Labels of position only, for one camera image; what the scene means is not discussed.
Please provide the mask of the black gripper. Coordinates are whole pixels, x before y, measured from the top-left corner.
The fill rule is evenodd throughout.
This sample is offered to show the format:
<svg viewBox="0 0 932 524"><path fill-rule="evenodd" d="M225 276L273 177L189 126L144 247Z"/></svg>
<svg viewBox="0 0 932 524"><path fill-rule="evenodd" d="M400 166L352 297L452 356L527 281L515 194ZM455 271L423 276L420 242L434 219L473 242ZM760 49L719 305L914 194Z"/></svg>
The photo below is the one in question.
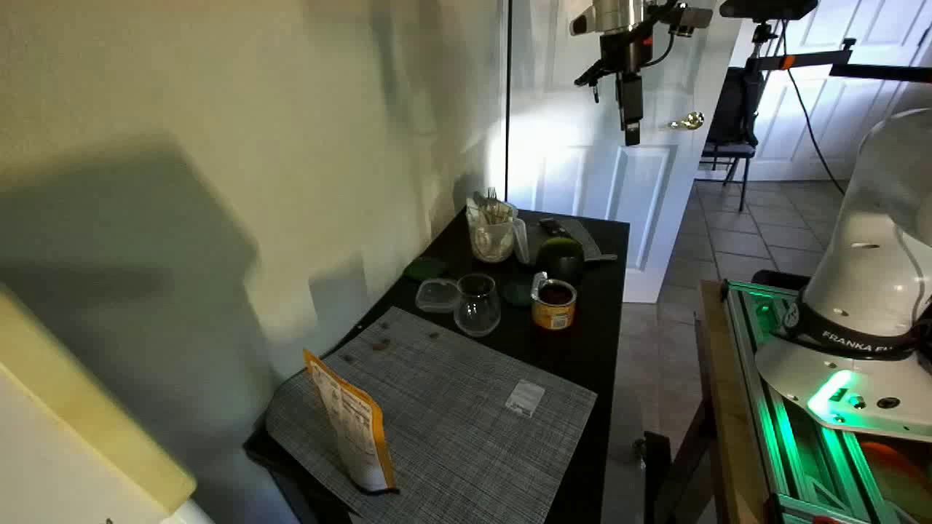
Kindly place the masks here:
<svg viewBox="0 0 932 524"><path fill-rule="evenodd" d="M640 146L645 86L640 69L665 54L652 54L652 28L665 25L667 40L688 38L710 25L710 8L688 0L592 0L575 21L575 35L598 35L601 54L575 84L594 86L614 79L614 101L627 146Z"/></svg>

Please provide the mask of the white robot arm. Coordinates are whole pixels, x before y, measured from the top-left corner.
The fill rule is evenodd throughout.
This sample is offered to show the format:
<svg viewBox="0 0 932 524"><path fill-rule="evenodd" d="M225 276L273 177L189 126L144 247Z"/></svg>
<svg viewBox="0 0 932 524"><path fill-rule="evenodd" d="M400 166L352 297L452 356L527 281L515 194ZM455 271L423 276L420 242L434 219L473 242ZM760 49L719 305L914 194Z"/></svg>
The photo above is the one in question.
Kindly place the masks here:
<svg viewBox="0 0 932 524"><path fill-rule="evenodd" d="M726 0L723 18L798 21L819 0ZM598 33L601 59L575 79L618 79L621 132L640 142L640 69L652 25L704 28L709 8L681 0L592 0L570 35ZM755 69L834 63L831 75L929 82L929 66L849 63L837 53L750 59ZM827 427L932 439L932 159L929 108L889 117L866 136L831 245L801 295L777 295L773 337L755 351L757 376Z"/></svg>

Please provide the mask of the robot base mount frame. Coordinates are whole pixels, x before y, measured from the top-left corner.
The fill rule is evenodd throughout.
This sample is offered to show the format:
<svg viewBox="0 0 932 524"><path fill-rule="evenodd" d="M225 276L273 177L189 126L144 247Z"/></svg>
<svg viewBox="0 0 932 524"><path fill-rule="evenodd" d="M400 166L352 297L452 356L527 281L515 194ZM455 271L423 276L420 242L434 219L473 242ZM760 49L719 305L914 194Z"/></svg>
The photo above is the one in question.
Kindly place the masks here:
<svg viewBox="0 0 932 524"><path fill-rule="evenodd" d="M726 524L932 524L929 449L819 426L755 369L774 289L700 284L703 392Z"/></svg>

